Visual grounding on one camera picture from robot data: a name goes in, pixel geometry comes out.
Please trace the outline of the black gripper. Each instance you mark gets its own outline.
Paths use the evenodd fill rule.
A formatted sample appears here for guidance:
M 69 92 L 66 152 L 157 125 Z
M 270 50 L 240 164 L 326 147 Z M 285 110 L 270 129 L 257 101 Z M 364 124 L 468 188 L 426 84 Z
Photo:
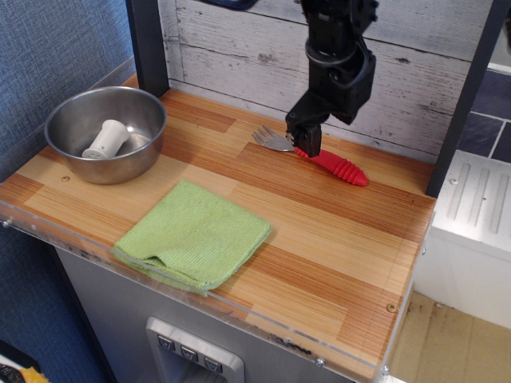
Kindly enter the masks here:
M 321 124 L 334 116 L 351 124 L 370 99 L 376 56 L 357 39 L 346 56 L 327 53 L 306 43 L 308 90 L 286 116 L 286 137 L 309 158 L 320 153 Z

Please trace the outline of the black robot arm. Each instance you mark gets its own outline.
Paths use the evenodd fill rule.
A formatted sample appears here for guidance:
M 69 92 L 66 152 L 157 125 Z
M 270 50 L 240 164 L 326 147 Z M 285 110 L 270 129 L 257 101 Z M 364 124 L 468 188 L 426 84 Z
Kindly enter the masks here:
M 302 1 L 308 24 L 308 89 L 286 116 L 287 136 L 309 157 L 320 153 L 321 124 L 351 124 L 370 99 L 376 56 L 363 33 L 378 17 L 377 1 Z

